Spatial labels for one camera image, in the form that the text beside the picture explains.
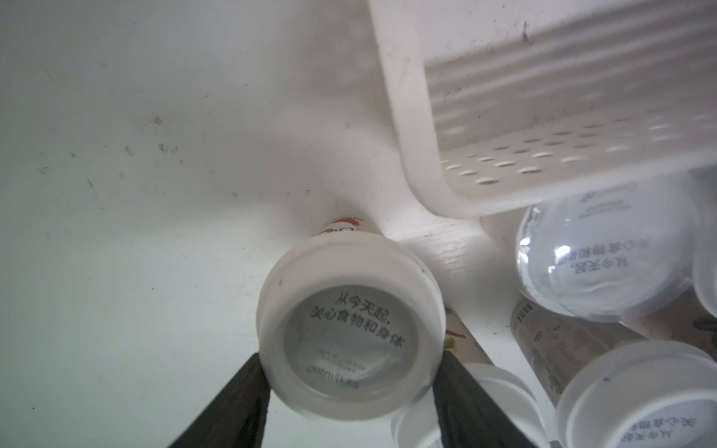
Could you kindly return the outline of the yogurt cup row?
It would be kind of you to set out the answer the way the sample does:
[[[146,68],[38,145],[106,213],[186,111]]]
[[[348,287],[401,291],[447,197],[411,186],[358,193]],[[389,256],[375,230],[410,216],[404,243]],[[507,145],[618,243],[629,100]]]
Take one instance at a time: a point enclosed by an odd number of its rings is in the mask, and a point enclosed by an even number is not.
[[[510,327],[556,407],[562,446],[715,446],[716,363],[702,350],[529,300]]]
[[[289,250],[256,314],[270,387],[305,416],[397,416],[438,371],[446,312],[429,268],[367,218],[342,216]]]
[[[695,177],[680,173],[530,206],[515,237],[524,293],[597,322],[659,310],[690,287],[700,200]]]
[[[704,192],[704,218],[696,237],[693,286],[703,307],[716,315],[716,167],[699,172],[698,185]]]
[[[550,445],[530,389],[495,366],[450,309],[444,353],[431,390],[391,422],[391,433],[401,448]]]

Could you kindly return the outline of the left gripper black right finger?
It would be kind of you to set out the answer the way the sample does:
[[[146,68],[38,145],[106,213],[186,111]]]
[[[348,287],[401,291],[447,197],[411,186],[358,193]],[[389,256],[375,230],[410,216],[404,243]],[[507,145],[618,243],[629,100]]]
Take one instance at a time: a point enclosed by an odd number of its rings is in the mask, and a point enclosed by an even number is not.
[[[448,351],[443,353],[432,390],[443,446],[530,448],[533,445]]]

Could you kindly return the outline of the white plastic basket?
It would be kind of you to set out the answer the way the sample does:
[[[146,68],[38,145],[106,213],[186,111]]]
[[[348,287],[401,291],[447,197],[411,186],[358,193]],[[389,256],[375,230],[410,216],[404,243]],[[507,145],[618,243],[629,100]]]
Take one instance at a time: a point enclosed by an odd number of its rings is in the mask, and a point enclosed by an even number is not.
[[[403,173],[448,218],[711,167],[713,1],[373,1]]]

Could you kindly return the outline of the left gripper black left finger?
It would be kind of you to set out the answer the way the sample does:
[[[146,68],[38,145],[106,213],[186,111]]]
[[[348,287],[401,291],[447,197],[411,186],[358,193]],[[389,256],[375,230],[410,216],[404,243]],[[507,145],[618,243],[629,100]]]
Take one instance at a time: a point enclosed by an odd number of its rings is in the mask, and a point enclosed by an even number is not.
[[[260,447],[270,397],[260,355],[254,354],[170,447]]]

